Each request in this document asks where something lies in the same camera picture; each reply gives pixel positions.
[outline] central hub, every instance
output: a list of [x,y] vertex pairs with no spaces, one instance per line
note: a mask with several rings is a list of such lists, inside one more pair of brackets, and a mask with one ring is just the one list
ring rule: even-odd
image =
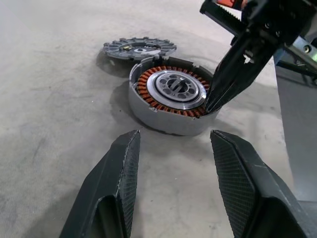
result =
[[167,86],[175,93],[185,93],[188,90],[188,86],[184,78],[170,79],[167,82]]

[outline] bolt hole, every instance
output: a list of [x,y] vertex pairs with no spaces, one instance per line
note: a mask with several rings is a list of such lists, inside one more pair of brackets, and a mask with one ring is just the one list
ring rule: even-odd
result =
[[311,46],[310,45],[305,45],[304,46],[304,52],[308,54],[310,51],[312,51]]
[[190,94],[194,94],[194,93],[195,93],[195,90],[192,89],[192,88],[190,88],[190,89],[188,90],[188,92],[189,92]]
[[164,88],[164,89],[163,89],[163,92],[166,93],[166,94],[168,94],[168,95],[171,93],[171,91],[170,91],[169,89],[167,89],[167,88]]
[[181,98],[181,99],[185,99],[186,98],[186,96],[184,94],[178,94],[177,97]]
[[175,82],[176,79],[170,79],[168,82],[167,82],[167,86],[170,88],[173,84],[173,82]]

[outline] metal cylinder housing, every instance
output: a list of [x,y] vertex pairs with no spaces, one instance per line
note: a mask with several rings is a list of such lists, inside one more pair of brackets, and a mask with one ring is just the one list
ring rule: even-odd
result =
[[[171,70],[154,72],[140,86],[142,75],[155,67]],[[202,133],[212,125],[219,110],[213,113],[201,111],[209,86],[197,78],[209,83],[212,74],[201,66],[194,66],[193,62],[173,57],[142,60],[132,68],[129,77],[129,104],[134,115],[147,126],[168,134],[194,136]],[[143,91],[151,98],[145,100],[140,95]]]

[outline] orange coil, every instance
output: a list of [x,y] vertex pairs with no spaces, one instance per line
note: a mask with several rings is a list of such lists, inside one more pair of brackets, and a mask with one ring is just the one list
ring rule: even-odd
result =
[[159,102],[157,102],[148,92],[147,87],[146,87],[146,83],[148,78],[155,72],[158,71],[162,71],[162,70],[177,70],[177,71],[181,71],[183,73],[189,74],[193,77],[195,77],[196,79],[198,79],[201,84],[204,86],[204,88],[206,89],[206,91],[208,91],[209,89],[209,83],[205,80],[203,80],[201,77],[199,77],[198,75],[194,74],[193,72],[189,72],[187,69],[182,69],[179,67],[171,67],[171,66],[158,66],[158,67],[154,67],[154,68],[150,68],[147,71],[145,71],[139,78],[138,80],[138,84],[137,84],[137,92],[139,93],[139,95],[148,103],[150,104],[151,107],[156,108],[157,110],[162,110],[162,111],[166,111],[166,112],[171,112],[171,113],[175,113],[175,114],[179,114],[179,115],[183,115],[186,117],[201,117],[203,115],[206,115],[207,112],[204,108],[204,106],[199,106],[197,108],[193,108],[191,110],[177,110],[177,109],[173,109],[173,108],[169,108],[165,105],[160,104]]

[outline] robotic arm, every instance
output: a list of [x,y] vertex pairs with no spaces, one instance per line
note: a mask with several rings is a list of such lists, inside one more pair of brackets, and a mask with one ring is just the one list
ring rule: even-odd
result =
[[[219,3],[236,9],[242,5],[241,0]],[[212,0],[205,0],[200,12],[235,36],[215,71],[206,110],[218,110],[249,87],[277,49],[284,48],[317,68],[315,48],[300,37],[311,23],[316,5],[316,0],[252,0],[239,20]]]

